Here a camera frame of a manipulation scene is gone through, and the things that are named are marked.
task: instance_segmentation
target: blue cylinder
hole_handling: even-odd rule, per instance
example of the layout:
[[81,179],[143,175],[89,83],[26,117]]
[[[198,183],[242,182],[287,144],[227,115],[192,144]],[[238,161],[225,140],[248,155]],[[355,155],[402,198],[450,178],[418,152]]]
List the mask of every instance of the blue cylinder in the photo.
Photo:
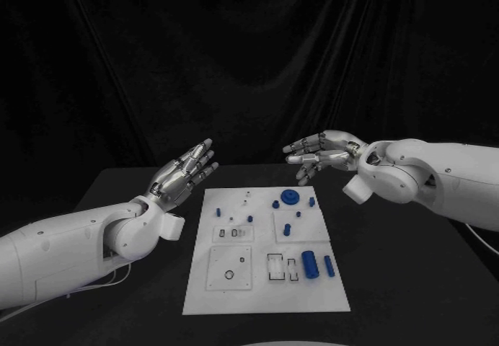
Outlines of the blue cylinder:
[[325,256],[325,262],[326,262],[327,274],[330,277],[333,277],[335,276],[335,269],[333,269],[333,263],[330,262],[329,256]]
[[284,190],[281,193],[281,201],[289,205],[296,205],[300,201],[300,194],[296,190]]
[[319,267],[317,262],[314,261],[314,252],[304,251],[301,252],[301,260],[304,267],[304,276],[309,279],[316,279],[319,277]]
[[284,235],[289,236],[290,233],[291,233],[291,225],[287,223],[284,226]]

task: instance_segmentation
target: black backdrop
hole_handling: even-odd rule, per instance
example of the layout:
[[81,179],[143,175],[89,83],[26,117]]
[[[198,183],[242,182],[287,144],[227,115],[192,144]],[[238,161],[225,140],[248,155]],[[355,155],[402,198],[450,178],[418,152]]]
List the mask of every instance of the black backdrop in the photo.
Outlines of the black backdrop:
[[326,128],[496,146],[499,5],[450,4],[7,1],[2,231],[208,137],[221,164]]

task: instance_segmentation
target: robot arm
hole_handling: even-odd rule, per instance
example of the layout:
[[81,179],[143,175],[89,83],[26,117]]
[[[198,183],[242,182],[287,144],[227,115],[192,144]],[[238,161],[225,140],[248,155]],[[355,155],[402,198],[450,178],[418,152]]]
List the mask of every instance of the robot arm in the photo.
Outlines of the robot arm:
[[211,143],[169,162],[128,203],[38,221],[0,238],[0,309],[64,296],[144,258],[159,237],[179,239],[185,219],[167,211],[218,168],[203,168]]
[[283,148],[287,162],[303,164],[300,185],[332,166],[358,171],[343,188],[362,204],[376,193],[395,203],[415,201],[436,214],[499,231],[499,149],[417,139],[364,143],[325,131]]

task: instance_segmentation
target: dark table surface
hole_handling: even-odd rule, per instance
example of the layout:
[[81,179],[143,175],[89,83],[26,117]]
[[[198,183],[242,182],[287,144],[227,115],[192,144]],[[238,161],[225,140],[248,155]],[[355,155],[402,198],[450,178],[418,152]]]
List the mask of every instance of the dark table surface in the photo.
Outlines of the dark table surface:
[[[186,218],[180,241],[160,240],[118,285],[7,320],[0,345],[499,345],[499,284],[450,222],[417,203],[376,195],[356,205],[340,190],[353,174],[332,169],[312,185],[352,312],[182,316],[203,190],[296,186],[297,168],[222,166],[173,210]],[[130,201],[156,170],[102,171],[77,211]]]

